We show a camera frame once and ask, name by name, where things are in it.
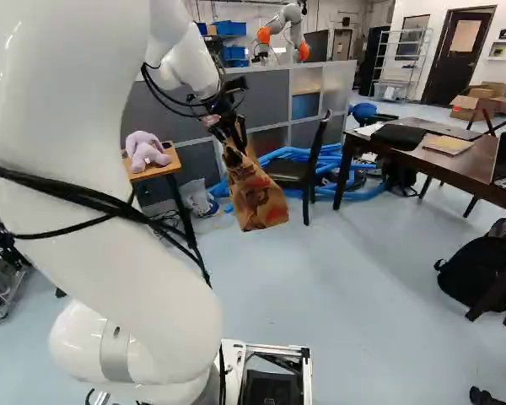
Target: blue bin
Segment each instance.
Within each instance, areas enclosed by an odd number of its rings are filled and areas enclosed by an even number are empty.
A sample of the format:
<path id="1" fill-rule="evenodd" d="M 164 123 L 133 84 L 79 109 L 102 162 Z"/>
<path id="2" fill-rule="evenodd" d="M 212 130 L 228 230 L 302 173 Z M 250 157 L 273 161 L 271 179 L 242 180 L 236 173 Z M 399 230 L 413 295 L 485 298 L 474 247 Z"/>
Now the blue bin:
<path id="1" fill-rule="evenodd" d="M 233 23 L 232 21 L 214 21 L 213 25 L 218 28 L 218 35 L 226 36 L 233 34 Z"/>
<path id="2" fill-rule="evenodd" d="M 223 47 L 223 59 L 228 61 L 233 58 L 233 48 L 230 46 Z"/>
<path id="3" fill-rule="evenodd" d="M 197 27 L 199 27 L 201 35 L 208 35 L 208 28 L 206 26 L 206 23 L 195 23 L 195 24 Z"/>
<path id="4" fill-rule="evenodd" d="M 235 23 L 231 21 L 232 35 L 245 35 L 247 33 L 245 23 Z"/>
<path id="5" fill-rule="evenodd" d="M 233 68 L 244 68 L 246 66 L 250 66 L 250 61 L 231 61 L 230 66 Z"/>
<path id="6" fill-rule="evenodd" d="M 245 59 L 245 46 L 231 46 L 230 59 Z"/>

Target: brown paper bag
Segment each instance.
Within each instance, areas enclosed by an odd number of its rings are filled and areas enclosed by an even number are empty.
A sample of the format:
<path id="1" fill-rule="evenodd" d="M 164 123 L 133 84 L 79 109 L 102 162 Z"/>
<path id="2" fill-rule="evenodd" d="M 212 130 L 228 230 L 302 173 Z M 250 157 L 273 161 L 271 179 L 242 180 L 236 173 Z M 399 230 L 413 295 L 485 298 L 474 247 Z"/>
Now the brown paper bag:
<path id="1" fill-rule="evenodd" d="M 244 232 L 263 230 L 288 221 L 288 206 L 283 190 L 254 159 L 242 154 L 232 142 L 223 147 L 223 160 L 229 173 L 230 198 Z"/>

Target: plush toy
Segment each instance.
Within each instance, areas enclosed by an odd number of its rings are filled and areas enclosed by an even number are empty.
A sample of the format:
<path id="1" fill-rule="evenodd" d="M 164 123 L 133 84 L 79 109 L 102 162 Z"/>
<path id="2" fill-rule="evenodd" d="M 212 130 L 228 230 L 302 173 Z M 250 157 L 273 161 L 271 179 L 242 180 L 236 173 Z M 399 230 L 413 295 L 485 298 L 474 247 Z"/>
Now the plush toy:
<path id="1" fill-rule="evenodd" d="M 157 137 L 145 131 L 135 131 L 127 135 L 126 152 L 132 160 L 132 173 L 143 172 L 146 164 L 152 162 L 166 166 L 172 161 L 172 158 L 164 153 L 163 145 Z"/>

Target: brown door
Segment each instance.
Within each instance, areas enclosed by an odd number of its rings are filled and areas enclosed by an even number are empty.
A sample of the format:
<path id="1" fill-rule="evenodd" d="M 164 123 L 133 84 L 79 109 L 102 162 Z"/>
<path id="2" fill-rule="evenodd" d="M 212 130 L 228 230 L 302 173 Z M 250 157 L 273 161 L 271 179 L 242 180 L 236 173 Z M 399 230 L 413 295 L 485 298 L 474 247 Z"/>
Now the brown door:
<path id="1" fill-rule="evenodd" d="M 451 12 L 444 42 L 423 93 L 427 104 L 448 105 L 471 81 L 485 40 L 490 13 Z"/>
<path id="2" fill-rule="evenodd" d="M 348 52 L 351 48 L 351 37 L 353 36 L 352 30 L 334 30 L 334 61 L 348 60 Z"/>

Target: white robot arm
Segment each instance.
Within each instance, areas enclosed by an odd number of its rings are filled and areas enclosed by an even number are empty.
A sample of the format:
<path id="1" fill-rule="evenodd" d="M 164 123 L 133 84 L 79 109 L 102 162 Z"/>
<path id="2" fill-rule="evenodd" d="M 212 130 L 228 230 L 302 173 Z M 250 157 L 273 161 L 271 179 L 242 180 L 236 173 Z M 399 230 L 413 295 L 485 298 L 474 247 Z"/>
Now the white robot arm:
<path id="1" fill-rule="evenodd" d="M 287 4 L 279 10 L 274 18 L 257 32 L 257 40 L 259 41 L 258 56 L 267 56 L 270 49 L 270 37 L 279 34 L 285 28 L 285 25 L 290 23 L 289 32 L 293 61 L 303 62 L 307 60 L 310 56 L 310 47 L 302 33 L 302 15 L 305 14 L 307 14 L 305 0 Z"/>
<path id="2" fill-rule="evenodd" d="M 0 0 L 0 165 L 126 201 L 121 113 L 144 62 L 164 89 L 188 83 L 199 99 L 218 91 L 218 71 L 178 0 Z M 0 179 L 0 217 L 14 233 L 99 216 Z M 63 369 L 143 402 L 199 398 L 222 311 L 196 269 L 148 227 L 111 219 L 19 245 L 75 299 L 50 337 Z"/>

